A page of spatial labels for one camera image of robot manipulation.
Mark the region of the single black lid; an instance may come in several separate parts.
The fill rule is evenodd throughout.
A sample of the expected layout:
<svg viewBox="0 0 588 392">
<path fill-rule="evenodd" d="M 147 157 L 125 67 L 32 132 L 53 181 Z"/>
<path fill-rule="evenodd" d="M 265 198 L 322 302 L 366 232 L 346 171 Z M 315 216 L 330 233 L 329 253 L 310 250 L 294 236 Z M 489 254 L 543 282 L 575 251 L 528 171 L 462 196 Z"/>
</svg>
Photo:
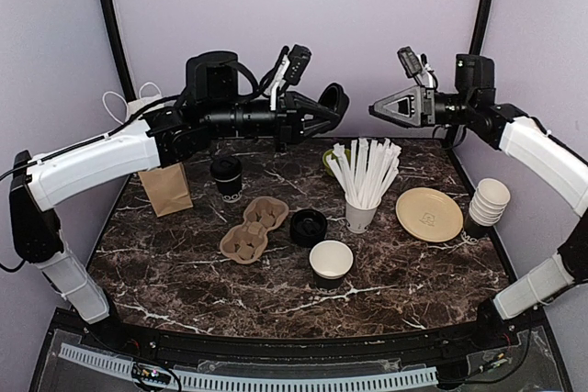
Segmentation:
<svg viewBox="0 0 588 392">
<path fill-rule="evenodd" d="M 349 97 L 340 84 L 331 83 L 323 90 L 318 103 L 342 118 L 349 107 Z"/>
<path fill-rule="evenodd" d="M 231 181 L 242 172 L 241 161 L 232 155 L 218 157 L 210 165 L 210 174 L 218 181 Z"/>
</svg>

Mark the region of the stack of black lids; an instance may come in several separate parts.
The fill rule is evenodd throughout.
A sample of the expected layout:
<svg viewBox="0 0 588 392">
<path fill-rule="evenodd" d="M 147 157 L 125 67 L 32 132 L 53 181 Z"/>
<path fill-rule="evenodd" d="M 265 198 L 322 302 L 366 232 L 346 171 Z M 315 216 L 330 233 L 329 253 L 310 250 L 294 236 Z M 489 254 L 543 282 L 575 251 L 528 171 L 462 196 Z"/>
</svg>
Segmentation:
<svg viewBox="0 0 588 392">
<path fill-rule="evenodd" d="M 292 241 L 303 248 L 312 248 L 326 236 L 328 221 L 318 210 L 306 208 L 293 214 L 289 234 Z"/>
</svg>

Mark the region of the stack of paper cups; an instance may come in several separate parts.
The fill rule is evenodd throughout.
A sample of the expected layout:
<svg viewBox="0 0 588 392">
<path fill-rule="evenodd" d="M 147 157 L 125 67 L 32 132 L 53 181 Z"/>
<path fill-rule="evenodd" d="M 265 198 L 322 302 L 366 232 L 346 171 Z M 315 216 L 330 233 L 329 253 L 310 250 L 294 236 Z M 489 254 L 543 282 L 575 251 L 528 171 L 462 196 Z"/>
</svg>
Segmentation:
<svg viewBox="0 0 588 392">
<path fill-rule="evenodd" d="M 501 219 L 511 194 L 501 181 L 484 178 L 479 181 L 464 218 L 461 239 L 475 244 Z"/>
</svg>

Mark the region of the brown pulp cup carrier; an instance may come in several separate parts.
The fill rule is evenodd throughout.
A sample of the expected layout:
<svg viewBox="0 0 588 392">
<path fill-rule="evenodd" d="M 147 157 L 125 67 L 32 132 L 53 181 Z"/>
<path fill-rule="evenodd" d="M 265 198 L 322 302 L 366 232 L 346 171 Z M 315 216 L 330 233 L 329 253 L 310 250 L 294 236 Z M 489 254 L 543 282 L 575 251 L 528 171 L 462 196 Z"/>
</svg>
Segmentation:
<svg viewBox="0 0 588 392">
<path fill-rule="evenodd" d="M 254 199 L 243 212 L 243 223 L 231 228 L 220 241 L 220 252 L 238 264 L 258 261 L 268 244 L 268 233 L 288 216 L 288 205 L 271 196 Z"/>
</svg>

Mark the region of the black paper coffee cup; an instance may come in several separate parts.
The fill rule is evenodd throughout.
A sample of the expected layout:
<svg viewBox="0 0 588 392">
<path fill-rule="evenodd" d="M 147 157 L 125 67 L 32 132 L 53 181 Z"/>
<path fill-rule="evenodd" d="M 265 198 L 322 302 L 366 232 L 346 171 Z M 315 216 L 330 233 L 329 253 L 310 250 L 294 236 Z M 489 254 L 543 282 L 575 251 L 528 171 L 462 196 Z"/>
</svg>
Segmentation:
<svg viewBox="0 0 588 392">
<path fill-rule="evenodd" d="M 215 184 L 223 202 L 232 204 L 241 199 L 243 193 L 241 176 L 236 176 L 231 180 L 216 180 Z"/>
</svg>

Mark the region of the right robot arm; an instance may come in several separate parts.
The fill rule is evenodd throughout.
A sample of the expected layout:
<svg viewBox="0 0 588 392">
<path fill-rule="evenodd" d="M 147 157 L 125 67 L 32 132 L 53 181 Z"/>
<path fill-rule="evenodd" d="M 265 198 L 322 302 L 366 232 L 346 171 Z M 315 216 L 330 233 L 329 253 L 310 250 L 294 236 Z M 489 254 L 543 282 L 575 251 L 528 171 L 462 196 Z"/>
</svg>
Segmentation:
<svg viewBox="0 0 588 392">
<path fill-rule="evenodd" d="M 485 301 L 469 329 L 469 342 L 487 350 L 503 337 L 504 322 L 587 281 L 587 162 L 559 142 L 540 121 L 512 104 L 495 101 L 492 59 L 459 53 L 455 92 L 439 91 L 425 55 L 409 47 L 397 56 L 415 84 L 372 104 L 372 116 L 404 128 L 462 126 L 519 162 L 559 195 L 577 216 L 569 237 L 545 261 Z"/>
</svg>

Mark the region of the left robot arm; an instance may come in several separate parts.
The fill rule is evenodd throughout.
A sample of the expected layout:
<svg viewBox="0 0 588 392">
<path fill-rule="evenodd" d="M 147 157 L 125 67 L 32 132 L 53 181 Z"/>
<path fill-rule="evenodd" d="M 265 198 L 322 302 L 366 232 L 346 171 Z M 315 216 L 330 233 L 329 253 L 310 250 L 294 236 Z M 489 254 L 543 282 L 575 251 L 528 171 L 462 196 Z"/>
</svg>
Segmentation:
<svg viewBox="0 0 588 392">
<path fill-rule="evenodd" d="M 106 293 L 66 244 L 55 208 L 122 176 L 183 162 L 217 139 L 270 137 L 282 149 L 335 129 L 349 105 L 340 84 L 329 84 L 318 100 L 296 91 L 310 59 L 306 47 L 284 47 L 274 67 L 256 79 L 236 53 L 209 51 L 187 61 L 180 94 L 142 106 L 89 140 L 16 156 L 6 173 L 15 251 L 95 325 L 95 338 L 108 350 L 123 351 L 129 330 L 113 318 Z"/>
</svg>

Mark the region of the green bowl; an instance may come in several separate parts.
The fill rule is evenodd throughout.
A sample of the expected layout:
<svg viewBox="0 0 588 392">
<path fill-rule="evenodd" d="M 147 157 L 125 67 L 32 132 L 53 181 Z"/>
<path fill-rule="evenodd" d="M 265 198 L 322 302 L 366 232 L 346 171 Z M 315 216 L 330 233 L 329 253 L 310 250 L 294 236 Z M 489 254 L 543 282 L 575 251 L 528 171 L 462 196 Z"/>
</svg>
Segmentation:
<svg viewBox="0 0 588 392">
<path fill-rule="evenodd" d="M 355 172 L 352 167 L 352 153 L 350 149 L 344 149 L 345 157 L 347 159 L 350 174 L 354 176 Z M 328 150 L 322 156 L 322 162 L 328 174 L 334 177 L 342 177 L 344 175 L 344 166 L 339 163 L 339 157 L 335 154 L 335 149 Z"/>
</svg>

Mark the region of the bundle of white wrapped straws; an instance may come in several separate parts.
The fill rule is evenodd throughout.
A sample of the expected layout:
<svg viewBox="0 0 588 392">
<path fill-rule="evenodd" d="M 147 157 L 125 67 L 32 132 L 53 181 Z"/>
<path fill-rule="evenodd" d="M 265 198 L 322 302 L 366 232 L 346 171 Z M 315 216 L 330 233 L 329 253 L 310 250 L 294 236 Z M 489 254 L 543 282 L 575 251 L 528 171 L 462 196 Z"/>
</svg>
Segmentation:
<svg viewBox="0 0 588 392">
<path fill-rule="evenodd" d="M 381 199 L 399 173 L 401 147 L 390 139 L 383 142 L 366 138 L 351 140 L 349 149 L 354 176 L 348 168 L 346 147 L 335 143 L 333 149 L 344 166 L 344 175 L 334 178 L 357 207 L 368 208 Z"/>
</svg>

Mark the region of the beige plate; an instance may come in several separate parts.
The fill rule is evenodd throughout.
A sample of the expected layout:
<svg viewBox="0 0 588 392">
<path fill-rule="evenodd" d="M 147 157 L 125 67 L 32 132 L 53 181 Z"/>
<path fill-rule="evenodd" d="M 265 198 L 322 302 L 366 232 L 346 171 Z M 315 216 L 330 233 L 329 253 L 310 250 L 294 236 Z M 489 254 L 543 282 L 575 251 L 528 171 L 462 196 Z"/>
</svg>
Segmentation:
<svg viewBox="0 0 588 392">
<path fill-rule="evenodd" d="M 399 196 L 395 211 L 401 226 L 422 241 L 450 241 L 463 228 L 459 205 L 433 188 L 415 187 L 405 191 Z"/>
</svg>

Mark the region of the white cup holding straws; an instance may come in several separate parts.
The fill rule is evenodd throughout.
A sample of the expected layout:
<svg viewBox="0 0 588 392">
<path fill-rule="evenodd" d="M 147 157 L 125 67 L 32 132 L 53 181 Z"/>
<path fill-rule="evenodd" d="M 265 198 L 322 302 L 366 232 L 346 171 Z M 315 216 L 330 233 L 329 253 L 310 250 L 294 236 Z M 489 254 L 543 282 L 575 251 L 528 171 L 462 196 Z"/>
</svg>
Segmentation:
<svg viewBox="0 0 588 392">
<path fill-rule="evenodd" d="M 354 205 L 349 196 L 345 196 L 345 221 L 348 230 L 355 234 L 366 232 L 380 203 L 381 199 L 368 208 L 362 208 Z"/>
</svg>

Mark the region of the brown paper bag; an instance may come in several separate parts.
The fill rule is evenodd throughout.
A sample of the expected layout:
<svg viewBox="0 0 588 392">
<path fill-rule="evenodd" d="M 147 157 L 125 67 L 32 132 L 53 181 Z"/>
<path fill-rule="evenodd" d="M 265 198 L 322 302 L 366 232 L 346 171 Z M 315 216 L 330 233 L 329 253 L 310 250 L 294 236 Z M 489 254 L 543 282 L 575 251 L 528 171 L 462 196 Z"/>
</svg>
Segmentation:
<svg viewBox="0 0 588 392">
<path fill-rule="evenodd" d="M 108 114 L 119 124 L 122 119 L 115 116 L 107 104 L 107 97 L 113 95 L 119 98 L 126 107 L 124 121 L 142 107 L 163 97 L 159 86 L 153 82 L 146 82 L 139 88 L 138 98 L 126 102 L 124 97 L 114 91 L 107 91 L 102 95 L 102 104 Z M 167 216 L 193 207 L 184 165 L 174 165 L 157 168 L 151 171 L 139 172 L 141 185 L 157 217 Z"/>
</svg>

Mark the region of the right black frame post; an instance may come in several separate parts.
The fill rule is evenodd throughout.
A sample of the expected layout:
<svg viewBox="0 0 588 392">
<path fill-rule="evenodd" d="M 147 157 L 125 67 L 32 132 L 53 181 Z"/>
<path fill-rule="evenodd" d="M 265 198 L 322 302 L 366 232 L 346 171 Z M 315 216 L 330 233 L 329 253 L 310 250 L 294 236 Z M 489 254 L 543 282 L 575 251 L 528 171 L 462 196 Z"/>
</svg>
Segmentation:
<svg viewBox="0 0 588 392">
<path fill-rule="evenodd" d="M 470 131 L 486 143 L 497 146 L 497 120 L 494 86 L 495 63 L 481 55 L 492 0 L 480 0 L 469 52 L 456 56 L 456 119 L 444 139 L 445 148 L 455 149 Z"/>
</svg>

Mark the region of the black frame post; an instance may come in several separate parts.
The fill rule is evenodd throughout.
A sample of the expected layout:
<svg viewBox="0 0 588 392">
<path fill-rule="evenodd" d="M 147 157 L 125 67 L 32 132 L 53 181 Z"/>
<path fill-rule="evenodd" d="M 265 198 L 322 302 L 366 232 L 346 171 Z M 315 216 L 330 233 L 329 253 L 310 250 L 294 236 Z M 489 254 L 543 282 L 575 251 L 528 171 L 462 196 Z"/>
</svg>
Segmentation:
<svg viewBox="0 0 588 392">
<path fill-rule="evenodd" d="M 480 0 L 469 52 L 456 56 L 456 119 L 444 139 L 445 148 L 455 149 L 470 131 L 486 143 L 497 146 L 497 120 L 494 86 L 495 63 L 481 55 L 492 0 Z"/>
<path fill-rule="evenodd" d="M 119 77 L 119 83 L 122 89 L 123 98 L 129 102 L 136 98 L 133 82 L 131 80 L 130 69 L 127 62 L 126 54 L 123 49 L 122 39 L 119 32 L 117 13 L 115 10 L 114 0 L 99 0 L 104 24 L 106 27 L 107 38 L 115 63 L 115 68 Z"/>
</svg>

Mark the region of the left black frame post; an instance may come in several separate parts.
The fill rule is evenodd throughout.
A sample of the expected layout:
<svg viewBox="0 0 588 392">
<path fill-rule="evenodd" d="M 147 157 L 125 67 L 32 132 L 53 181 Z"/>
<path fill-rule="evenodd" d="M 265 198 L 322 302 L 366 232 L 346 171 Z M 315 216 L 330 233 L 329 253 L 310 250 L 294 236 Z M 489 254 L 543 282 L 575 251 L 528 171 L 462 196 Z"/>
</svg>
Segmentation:
<svg viewBox="0 0 588 392">
<path fill-rule="evenodd" d="M 115 68 L 119 77 L 119 83 L 122 89 L 123 98 L 129 102 L 136 98 L 133 82 L 131 80 L 130 69 L 127 62 L 126 54 L 123 49 L 122 39 L 119 32 L 117 13 L 115 10 L 114 0 L 99 0 L 104 24 L 106 27 L 107 38 L 115 63 Z"/>
</svg>

